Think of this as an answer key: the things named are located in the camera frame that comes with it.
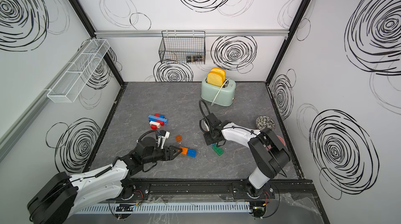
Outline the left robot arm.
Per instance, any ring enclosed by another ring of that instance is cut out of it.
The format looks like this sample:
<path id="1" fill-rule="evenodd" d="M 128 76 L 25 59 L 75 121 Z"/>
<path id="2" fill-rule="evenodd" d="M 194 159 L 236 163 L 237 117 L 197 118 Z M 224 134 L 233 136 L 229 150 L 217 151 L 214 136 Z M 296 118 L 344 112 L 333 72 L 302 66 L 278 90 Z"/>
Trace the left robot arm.
<path id="1" fill-rule="evenodd" d="M 59 172 L 27 204 L 29 220 L 34 224 L 62 224 L 86 207 L 118 197 L 145 164 L 170 161 L 181 152 L 179 147 L 164 146 L 163 137 L 145 137 L 110 165 L 79 174 Z"/>

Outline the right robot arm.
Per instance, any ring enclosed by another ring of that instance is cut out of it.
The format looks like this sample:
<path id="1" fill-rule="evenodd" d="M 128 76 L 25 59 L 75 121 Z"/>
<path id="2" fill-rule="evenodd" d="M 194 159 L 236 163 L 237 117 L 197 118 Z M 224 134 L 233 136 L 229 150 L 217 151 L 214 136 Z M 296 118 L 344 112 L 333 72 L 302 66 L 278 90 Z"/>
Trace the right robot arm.
<path id="1" fill-rule="evenodd" d="M 276 177 L 291 161 L 288 148 L 273 130 L 252 130 L 231 121 L 222 122 L 210 112 L 204 100 L 199 100 L 202 119 L 199 127 L 207 145 L 221 147 L 228 141 L 249 148 L 256 168 L 247 179 L 249 191 L 260 191 L 268 181 Z"/>

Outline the white rectangular brick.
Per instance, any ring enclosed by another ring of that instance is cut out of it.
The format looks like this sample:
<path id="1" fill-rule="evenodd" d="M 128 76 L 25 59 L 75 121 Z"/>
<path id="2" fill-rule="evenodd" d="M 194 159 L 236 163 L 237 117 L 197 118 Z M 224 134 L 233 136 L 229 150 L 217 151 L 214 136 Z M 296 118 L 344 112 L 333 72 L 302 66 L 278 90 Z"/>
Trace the white rectangular brick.
<path id="1" fill-rule="evenodd" d="M 158 129 L 161 127 L 161 125 L 159 123 L 154 122 L 154 121 L 150 121 L 149 124 L 150 125 L 156 125 Z"/>

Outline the light blue long brick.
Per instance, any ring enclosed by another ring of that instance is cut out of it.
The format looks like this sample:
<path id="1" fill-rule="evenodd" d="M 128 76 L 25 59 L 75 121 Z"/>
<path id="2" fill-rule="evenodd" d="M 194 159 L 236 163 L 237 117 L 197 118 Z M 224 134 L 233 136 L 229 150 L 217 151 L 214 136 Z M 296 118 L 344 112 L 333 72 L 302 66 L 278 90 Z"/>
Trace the light blue long brick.
<path id="1" fill-rule="evenodd" d="M 162 116 L 149 115 L 148 120 L 153 121 L 153 122 L 160 121 L 160 122 L 163 122 L 164 124 L 168 124 L 168 120 Z"/>

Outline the orange rectangular brick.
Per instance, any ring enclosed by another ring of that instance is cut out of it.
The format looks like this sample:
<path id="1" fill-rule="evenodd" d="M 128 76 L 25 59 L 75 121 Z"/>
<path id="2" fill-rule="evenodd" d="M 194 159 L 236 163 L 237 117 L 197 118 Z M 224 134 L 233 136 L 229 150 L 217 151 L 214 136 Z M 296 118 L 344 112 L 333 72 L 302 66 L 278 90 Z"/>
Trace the orange rectangular brick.
<path id="1" fill-rule="evenodd" d="M 188 151 L 189 151 L 188 148 L 180 147 L 180 149 L 182 150 L 182 154 L 183 154 L 183 155 L 188 156 Z"/>

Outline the blue square brick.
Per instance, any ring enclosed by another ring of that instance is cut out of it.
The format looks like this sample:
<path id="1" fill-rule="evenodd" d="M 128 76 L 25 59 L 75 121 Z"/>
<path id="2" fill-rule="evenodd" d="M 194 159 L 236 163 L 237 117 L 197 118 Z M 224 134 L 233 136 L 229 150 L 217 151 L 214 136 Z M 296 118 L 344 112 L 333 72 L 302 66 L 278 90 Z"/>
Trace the blue square brick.
<path id="1" fill-rule="evenodd" d="M 186 154 L 188 157 L 192 157 L 192 158 L 195 158 L 196 157 L 196 155 L 197 155 L 197 151 L 196 150 L 193 150 L 193 149 L 187 149 L 187 154 Z"/>

